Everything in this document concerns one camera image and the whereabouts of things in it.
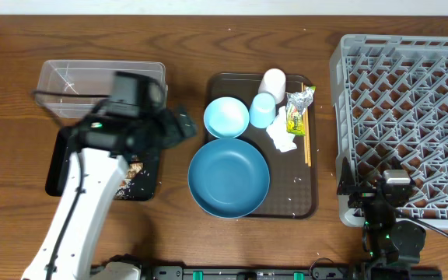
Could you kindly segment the white rice pile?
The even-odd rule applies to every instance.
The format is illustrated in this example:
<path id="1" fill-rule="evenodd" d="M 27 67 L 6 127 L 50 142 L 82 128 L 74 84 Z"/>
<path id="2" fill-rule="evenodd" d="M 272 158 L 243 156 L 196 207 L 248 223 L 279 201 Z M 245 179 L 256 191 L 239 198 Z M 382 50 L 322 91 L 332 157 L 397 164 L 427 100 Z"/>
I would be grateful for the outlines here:
<path id="1" fill-rule="evenodd" d="M 158 167 L 155 163 L 143 164 L 143 169 L 133 179 L 124 180 L 115 194 L 116 200 L 148 201 L 156 192 Z"/>

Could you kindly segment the brown food scrap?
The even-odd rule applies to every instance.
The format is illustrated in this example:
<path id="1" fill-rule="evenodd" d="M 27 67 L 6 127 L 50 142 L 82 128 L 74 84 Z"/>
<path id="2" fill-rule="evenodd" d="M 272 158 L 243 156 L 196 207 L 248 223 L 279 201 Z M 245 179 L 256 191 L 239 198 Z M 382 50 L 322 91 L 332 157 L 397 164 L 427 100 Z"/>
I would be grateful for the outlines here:
<path id="1" fill-rule="evenodd" d="M 132 163 L 126 173 L 125 179 L 133 179 L 143 169 L 143 163 Z"/>

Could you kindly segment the white napkin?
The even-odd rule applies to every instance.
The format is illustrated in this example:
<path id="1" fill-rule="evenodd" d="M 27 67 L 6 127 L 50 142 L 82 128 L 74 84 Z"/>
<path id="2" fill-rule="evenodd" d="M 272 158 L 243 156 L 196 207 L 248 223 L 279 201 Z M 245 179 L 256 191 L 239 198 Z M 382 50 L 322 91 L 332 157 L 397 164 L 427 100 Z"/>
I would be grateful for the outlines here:
<path id="1" fill-rule="evenodd" d="M 266 132 L 272 139 L 273 144 L 280 152 L 288 152 L 297 149 L 294 143 L 295 135 L 287 132 L 285 106 L 278 109 L 278 115 L 273 122 L 266 127 Z"/>

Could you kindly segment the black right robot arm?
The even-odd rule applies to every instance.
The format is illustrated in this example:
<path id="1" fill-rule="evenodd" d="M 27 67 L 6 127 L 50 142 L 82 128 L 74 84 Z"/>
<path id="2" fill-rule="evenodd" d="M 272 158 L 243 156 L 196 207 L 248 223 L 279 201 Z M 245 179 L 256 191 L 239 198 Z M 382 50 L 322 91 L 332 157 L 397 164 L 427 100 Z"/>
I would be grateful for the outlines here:
<path id="1" fill-rule="evenodd" d="M 392 162 L 371 186 L 355 183 L 348 159 L 343 159 L 337 194 L 348 198 L 349 208 L 363 211 L 363 250 L 369 260 L 349 267 L 349 279 L 410 279 L 411 266 L 420 261 L 425 230 L 414 222 L 397 221 L 397 209 L 412 195 L 415 182 Z"/>

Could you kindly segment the light blue plastic bowl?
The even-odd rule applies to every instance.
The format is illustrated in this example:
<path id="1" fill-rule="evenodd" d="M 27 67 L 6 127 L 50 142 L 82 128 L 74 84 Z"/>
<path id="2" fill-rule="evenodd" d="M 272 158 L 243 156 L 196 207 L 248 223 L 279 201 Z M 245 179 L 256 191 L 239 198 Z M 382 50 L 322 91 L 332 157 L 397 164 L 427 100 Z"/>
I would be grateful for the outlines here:
<path id="1" fill-rule="evenodd" d="M 246 131 L 249 123 L 249 111 L 237 98 L 219 97 L 205 108 L 205 128 L 216 138 L 236 138 Z"/>

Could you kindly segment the yellow green snack wrapper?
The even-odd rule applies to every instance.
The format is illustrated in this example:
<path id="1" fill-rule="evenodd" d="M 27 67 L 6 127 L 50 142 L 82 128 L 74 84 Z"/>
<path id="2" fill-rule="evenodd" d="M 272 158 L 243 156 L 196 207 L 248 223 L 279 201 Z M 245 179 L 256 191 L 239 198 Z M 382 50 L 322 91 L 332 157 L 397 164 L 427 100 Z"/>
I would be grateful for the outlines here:
<path id="1" fill-rule="evenodd" d="M 306 134 L 306 122 L 303 120 L 308 106 L 313 102 L 315 86 L 306 86 L 300 92 L 286 93 L 286 130 L 290 134 L 304 136 Z"/>

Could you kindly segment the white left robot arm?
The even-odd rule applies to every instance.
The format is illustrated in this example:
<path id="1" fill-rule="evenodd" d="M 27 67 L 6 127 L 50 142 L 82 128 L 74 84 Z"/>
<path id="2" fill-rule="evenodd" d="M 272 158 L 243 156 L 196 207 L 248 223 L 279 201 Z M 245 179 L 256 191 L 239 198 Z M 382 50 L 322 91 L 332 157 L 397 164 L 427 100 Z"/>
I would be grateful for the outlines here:
<path id="1" fill-rule="evenodd" d="M 97 241 L 132 157 L 169 149 L 196 133 L 187 111 L 95 108 L 71 128 L 65 188 L 47 235 L 24 279 L 140 279 L 142 266 L 123 260 L 91 272 Z"/>

